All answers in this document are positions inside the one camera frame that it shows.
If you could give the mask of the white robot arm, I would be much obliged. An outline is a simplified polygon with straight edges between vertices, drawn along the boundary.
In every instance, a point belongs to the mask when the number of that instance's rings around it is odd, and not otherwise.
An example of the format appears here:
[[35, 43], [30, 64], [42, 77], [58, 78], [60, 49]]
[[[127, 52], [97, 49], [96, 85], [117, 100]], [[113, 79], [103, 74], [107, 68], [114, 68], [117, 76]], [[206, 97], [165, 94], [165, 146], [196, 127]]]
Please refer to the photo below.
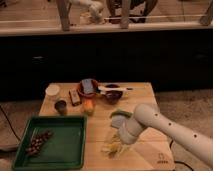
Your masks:
[[169, 136], [213, 169], [213, 139], [168, 119], [148, 104], [135, 107], [118, 129], [118, 136], [123, 144], [131, 145], [148, 127]]

